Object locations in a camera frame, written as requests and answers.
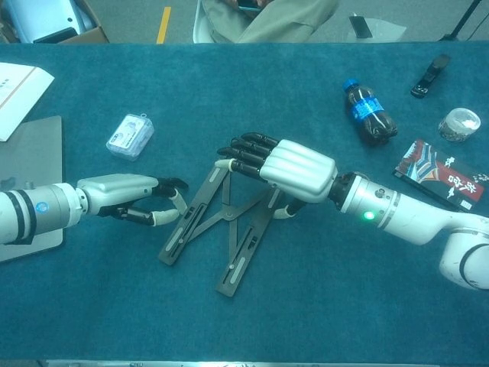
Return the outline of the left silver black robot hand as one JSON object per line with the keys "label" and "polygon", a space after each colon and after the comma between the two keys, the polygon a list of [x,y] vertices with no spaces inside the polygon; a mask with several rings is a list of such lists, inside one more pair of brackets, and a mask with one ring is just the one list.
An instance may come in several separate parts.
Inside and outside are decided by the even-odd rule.
{"label": "left silver black robot hand", "polygon": [[[161,226],[178,219],[187,211],[181,194],[187,188],[187,183],[175,177],[110,174],[79,180],[76,192],[84,214]],[[167,198],[173,203],[173,208],[147,211],[134,206],[137,201],[150,196]]]}

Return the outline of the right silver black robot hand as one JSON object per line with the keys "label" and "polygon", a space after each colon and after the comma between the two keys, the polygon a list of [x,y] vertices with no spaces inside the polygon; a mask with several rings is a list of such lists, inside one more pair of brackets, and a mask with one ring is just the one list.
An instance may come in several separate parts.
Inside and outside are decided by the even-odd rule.
{"label": "right silver black robot hand", "polygon": [[324,202],[338,175],[335,160],[295,141],[277,140],[258,132],[233,138],[217,150],[214,166],[261,180],[293,200],[276,209],[275,219],[289,219],[306,204]]}

